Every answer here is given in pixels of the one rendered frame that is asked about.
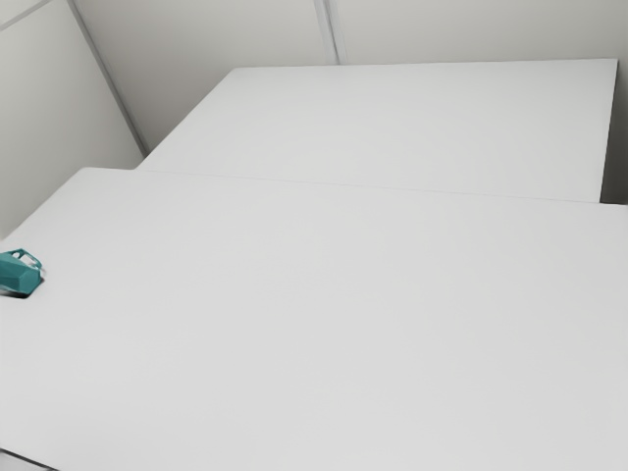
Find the teal faceted mug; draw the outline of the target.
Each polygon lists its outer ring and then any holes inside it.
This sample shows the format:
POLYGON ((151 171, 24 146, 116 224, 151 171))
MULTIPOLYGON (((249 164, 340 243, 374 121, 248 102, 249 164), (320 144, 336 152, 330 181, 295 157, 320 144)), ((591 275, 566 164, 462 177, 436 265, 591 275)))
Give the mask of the teal faceted mug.
POLYGON ((31 295, 42 282, 41 262, 23 248, 0 253, 0 289, 31 295))

